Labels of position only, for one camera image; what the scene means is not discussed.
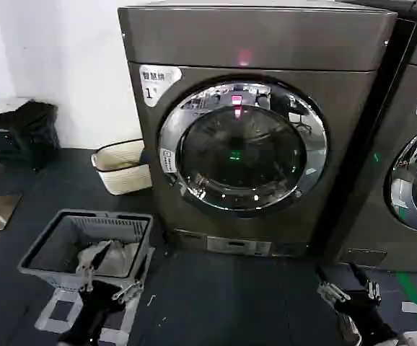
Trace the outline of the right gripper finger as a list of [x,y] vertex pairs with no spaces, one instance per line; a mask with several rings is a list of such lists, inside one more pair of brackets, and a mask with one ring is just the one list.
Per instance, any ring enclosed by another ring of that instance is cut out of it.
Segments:
[[362,285],[364,289],[366,290],[366,292],[368,293],[369,299],[380,300],[381,294],[380,294],[379,283],[376,281],[370,280],[368,276],[366,275],[366,273],[356,264],[350,262],[349,266],[355,278],[358,280],[359,284]]
[[315,271],[320,280],[317,292],[324,301],[346,302],[351,300],[351,297],[348,294],[341,290],[337,285],[328,281],[327,275],[320,266],[316,266]]

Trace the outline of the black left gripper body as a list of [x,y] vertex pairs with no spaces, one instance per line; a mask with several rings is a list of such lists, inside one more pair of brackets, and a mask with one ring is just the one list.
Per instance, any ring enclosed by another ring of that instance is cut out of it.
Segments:
[[91,291],[80,292],[81,311],[72,327],[59,336],[57,345],[99,345],[107,317],[123,310],[123,304],[113,300],[120,287],[97,280],[92,287]]

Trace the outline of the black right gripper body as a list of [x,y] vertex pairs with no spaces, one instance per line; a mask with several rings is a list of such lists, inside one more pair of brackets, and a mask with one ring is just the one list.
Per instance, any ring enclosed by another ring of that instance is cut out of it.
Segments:
[[352,319],[361,335],[362,345],[377,345],[398,338],[398,333],[380,317],[379,300],[370,298],[365,290],[348,290],[346,295],[350,298],[344,302],[336,301],[334,309]]

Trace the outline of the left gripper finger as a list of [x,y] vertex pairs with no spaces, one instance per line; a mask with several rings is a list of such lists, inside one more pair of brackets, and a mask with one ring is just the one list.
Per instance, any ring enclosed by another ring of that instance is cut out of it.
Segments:
[[103,262],[111,244],[111,240],[101,241],[78,253],[77,258],[79,263],[76,267],[76,275],[82,279],[82,284],[79,287],[80,292],[89,293],[93,291],[93,276]]
[[128,303],[131,299],[140,294],[144,289],[145,274],[146,267],[140,267],[132,284],[113,294],[111,298],[112,301],[116,301],[118,303]]

